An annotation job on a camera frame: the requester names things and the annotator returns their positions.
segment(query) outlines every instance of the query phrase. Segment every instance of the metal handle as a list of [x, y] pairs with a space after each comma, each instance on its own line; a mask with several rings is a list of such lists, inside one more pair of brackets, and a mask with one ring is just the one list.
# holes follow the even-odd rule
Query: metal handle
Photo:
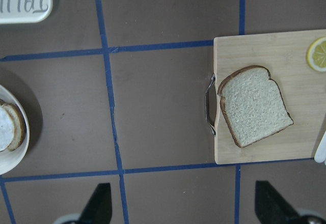
[[209, 90], [213, 86], [214, 83], [215, 83], [215, 74], [212, 75], [210, 84], [208, 85], [208, 88], [206, 89], [206, 93], [205, 93], [205, 119], [206, 119], [207, 123], [209, 124], [210, 128], [212, 129], [213, 135], [216, 135], [214, 122], [209, 116]]

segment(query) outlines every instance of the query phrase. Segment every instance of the lemon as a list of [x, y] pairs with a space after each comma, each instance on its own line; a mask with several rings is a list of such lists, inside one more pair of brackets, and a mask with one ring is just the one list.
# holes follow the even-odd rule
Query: lemon
[[326, 72], [326, 37], [319, 38], [310, 45], [307, 62], [314, 70]]

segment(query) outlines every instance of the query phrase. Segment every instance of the fried egg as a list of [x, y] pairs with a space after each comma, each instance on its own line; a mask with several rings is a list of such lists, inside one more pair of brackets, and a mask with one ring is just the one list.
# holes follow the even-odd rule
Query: fried egg
[[0, 106], [0, 151], [3, 151], [14, 138], [15, 125], [10, 114]]

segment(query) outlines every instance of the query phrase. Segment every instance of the cutting board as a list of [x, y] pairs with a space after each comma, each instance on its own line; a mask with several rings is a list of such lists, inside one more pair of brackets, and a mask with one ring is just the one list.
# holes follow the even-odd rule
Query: cutting board
[[326, 130], [326, 73], [311, 69], [306, 54], [310, 44], [320, 37], [326, 37], [326, 30], [214, 39], [215, 90], [234, 71], [249, 65], [262, 65], [278, 83], [286, 109], [294, 121], [292, 126], [279, 133], [239, 148], [218, 103], [214, 139], [217, 164], [314, 156]]

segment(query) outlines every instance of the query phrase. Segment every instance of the white utensil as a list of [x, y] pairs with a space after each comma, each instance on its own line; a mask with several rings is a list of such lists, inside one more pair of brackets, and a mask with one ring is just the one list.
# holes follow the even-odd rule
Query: white utensil
[[326, 131], [324, 133], [324, 136], [322, 137], [319, 146], [317, 148], [316, 154], [315, 154], [315, 161], [317, 163], [322, 163], [325, 161], [326, 164]]

